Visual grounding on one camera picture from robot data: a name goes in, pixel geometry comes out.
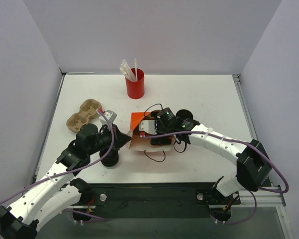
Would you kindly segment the orange paper bag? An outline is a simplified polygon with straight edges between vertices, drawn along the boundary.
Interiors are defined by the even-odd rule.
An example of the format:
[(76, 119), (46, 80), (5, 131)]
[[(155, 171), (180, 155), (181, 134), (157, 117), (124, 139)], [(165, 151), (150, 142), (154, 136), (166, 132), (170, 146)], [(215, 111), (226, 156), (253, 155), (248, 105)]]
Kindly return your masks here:
[[(150, 106), (144, 112), (131, 113), (130, 130), (128, 131), (128, 136), (130, 136), (132, 140), (126, 144), (126, 147), (132, 151), (142, 152), (147, 158), (149, 158), (152, 161), (162, 163), (166, 159), (166, 152), (171, 150), (172, 144), (175, 142), (175, 140), (170, 136), (172, 140), (171, 141), (172, 144), (163, 145), (163, 146), (154, 146), (150, 144), (150, 140), (151, 140), (150, 137), (152, 135), (139, 131), (139, 123), (142, 120), (155, 120), (155, 118), (149, 116), (149, 114), (151, 113), (150, 109), (155, 106), (159, 106), (161, 109), (163, 109), (162, 104), (158, 103)], [(159, 153), (159, 152), (163, 153), (163, 159), (158, 160), (150, 157), (150, 153)]]

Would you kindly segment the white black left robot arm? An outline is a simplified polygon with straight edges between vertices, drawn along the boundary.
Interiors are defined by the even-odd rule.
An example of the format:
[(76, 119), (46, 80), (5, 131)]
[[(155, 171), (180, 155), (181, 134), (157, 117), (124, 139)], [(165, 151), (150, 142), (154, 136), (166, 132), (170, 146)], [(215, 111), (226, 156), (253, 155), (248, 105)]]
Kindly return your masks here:
[(115, 124), (111, 128), (103, 125), (100, 130), (94, 124), (81, 127), (75, 140), (62, 151), (41, 183), (33, 184), (8, 207), (0, 206), (1, 237), (33, 239), (49, 220), (67, 207), (87, 204), (91, 199), (91, 187), (77, 174), (91, 162), (92, 154), (120, 149), (131, 139)]

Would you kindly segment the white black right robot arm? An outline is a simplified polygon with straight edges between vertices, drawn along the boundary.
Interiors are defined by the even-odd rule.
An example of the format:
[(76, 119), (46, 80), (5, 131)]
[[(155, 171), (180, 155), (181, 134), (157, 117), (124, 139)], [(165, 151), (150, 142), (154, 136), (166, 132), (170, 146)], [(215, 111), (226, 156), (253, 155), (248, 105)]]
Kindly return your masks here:
[(188, 110), (174, 114), (170, 108), (164, 108), (148, 116), (154, 119), (153, 137), (174, 136), (179, 142), (201, 146), (236, 166), (234, 173), (222, 176), (211, 190), (212, 200), (216, 203), (224, 202), (242, 189), (257, 192), (272, 169), (259, 141), (245, 143), (217, 133), (194, 120)]

